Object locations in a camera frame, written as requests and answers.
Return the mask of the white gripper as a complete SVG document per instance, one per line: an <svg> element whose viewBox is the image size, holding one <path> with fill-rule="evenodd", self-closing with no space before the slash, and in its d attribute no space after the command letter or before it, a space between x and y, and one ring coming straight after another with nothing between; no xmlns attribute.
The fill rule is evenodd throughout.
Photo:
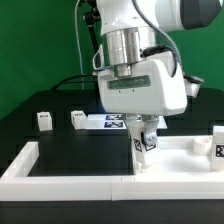
<svg viewBox="0 0 224 224"><path fill-rule="evenodd" d="M132 66L132 75L114 77L112 69L99 73L98 85L103 108L109 113L144 115L143 143L157 143L159 117L181 114L187 96L180 66L171 77L165 64L150 59Z"/></svg>

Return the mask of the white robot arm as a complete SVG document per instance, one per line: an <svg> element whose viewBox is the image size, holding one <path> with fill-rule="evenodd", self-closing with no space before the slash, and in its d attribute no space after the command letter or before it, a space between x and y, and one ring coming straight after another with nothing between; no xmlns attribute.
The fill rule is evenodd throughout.
<svg viewBox="0 0 224 224"><path fill-rule="evenodd" d="M93 58L101 102L106 111L125 115L136 136L156 143L158 117L185 111L202 79L182 70L180 53L169 31L208 26L223 0L85 0L102 22L102 44Z"/></svg>

